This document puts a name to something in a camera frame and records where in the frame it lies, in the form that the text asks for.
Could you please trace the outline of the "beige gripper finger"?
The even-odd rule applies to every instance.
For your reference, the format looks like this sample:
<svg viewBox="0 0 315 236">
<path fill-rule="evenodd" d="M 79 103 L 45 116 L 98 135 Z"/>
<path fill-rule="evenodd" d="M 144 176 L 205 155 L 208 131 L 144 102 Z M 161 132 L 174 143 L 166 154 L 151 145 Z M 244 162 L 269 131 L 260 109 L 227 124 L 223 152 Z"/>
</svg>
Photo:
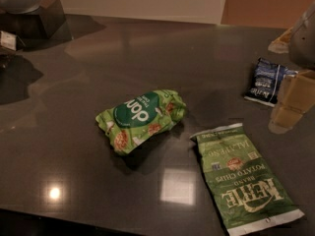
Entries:
<svg viewBox="0 0 315 236">
<path fill-rule="evenodd" d="M 275 40 L 273 40 L 269 44 L 268 50 L 277 54 L 288 53 L 288 46 L 291 39 L 291 32 L 292 32 L 292 28 L 289 28 L 286 31 L 284 31 L 280 36 L 278 36 Z"/>
<path fill-rule="evenodd" d="M 294 76 L 285 76 L 278 93 L 269 130 L 274 134 L 290 131 L 315 105 L 315 72 L 299 71 Z"/>
</svg>

